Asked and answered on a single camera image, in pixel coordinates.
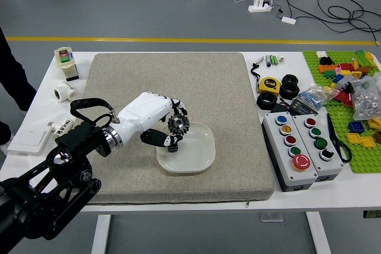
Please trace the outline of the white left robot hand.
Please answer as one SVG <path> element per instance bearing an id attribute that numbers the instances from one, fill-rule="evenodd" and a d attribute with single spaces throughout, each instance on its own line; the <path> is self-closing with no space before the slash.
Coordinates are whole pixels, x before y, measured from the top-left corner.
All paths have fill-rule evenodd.
<path id="1" fill-rule="evenodd" d="M 171 111 L 174 115 L 168 121 L 170 134 L 154 130 L 153 126 L 159 121 L 165 121 Z M 141 141 L 148 145 L 176 152 L 178 142 L 189 130 L 187 114 L 182 101 L 152 92 L 143 92 L 118 113 L 118 121 L 110 123 L 107 132 L 117 147 L 126 145 L 133 135 L 139 134 Z"/>

